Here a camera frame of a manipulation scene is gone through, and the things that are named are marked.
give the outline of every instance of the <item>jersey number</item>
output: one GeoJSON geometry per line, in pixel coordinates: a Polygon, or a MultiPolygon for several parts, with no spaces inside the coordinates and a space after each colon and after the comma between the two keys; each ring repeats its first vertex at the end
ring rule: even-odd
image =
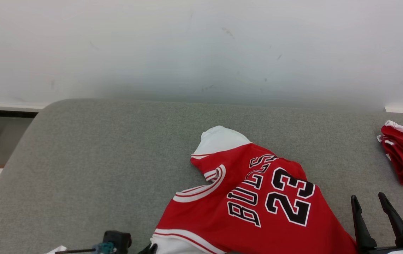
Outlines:
{"type": "MultiPolygon", "coordinates": [[[[256,181],[244,180],[243,183],[253,186],[255,189],[260,189],[263,182],[262,175],[253,174],[252,178],[256,181]]],[[[314,194],[314,185],[310,182],[305,182],[292,177],[283,168],[277,168],[274,170],[272,177],[272,186],[275,190],[267,194],[266,198],[266,210],[270,213],[277,214],[279,208],[283,210],[286,218],[289,222],[306,226],[308,221],[308,215],[310,212],[311,203],[304,201],[314,194]],[[292,205],[287,195],[281,193],[285,191],[285,188],[297,188],[297,197],[292,205]]],[[[247,204],[256,206],[258,203],[258,194],[252,191],[245,190],[243,188],[235,188],[231,191],[227,198],[236,199],[238,201],[245,202],[247,204]]],[[[257,227],[261,227],[259,215],[252,209],[248,209],[239,204],[228,202],[229,215],[233,217],[252,222],[257,227]]]]}

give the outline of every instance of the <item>white wall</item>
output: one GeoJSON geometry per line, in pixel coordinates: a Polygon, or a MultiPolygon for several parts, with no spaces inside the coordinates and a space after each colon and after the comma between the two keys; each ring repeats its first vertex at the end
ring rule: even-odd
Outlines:
{"type": "Polygon", "coordinates": [[[403,106],[403,0],[3,0],[0,103],[403,106]]]}

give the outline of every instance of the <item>red basketball shirt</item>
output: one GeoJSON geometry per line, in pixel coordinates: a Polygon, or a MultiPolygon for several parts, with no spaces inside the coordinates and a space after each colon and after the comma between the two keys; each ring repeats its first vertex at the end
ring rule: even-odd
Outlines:
{"type": "Polygon", "coordinates": [[[213,183],[176,193],[151,238],[157,254],[357,253],[297,162],[221,126],[190,161],[213,183]]]}

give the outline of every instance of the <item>gray fabric surface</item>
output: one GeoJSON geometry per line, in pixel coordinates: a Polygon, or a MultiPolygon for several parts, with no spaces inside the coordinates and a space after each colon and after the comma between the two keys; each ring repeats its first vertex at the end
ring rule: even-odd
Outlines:
{"type": "Polygon", "coordinates": [[[38,114],[0,176],[0,254],[86,248],[105,230],[146,246],[176,191],[204,184],[190,164],[203,131],[239,131],[298,161],[353,235],[355,194],[378,244],[394,236],[377,193],[403,218],[403,186],[376,136],[403,114],[74,99],[38,114]]]}

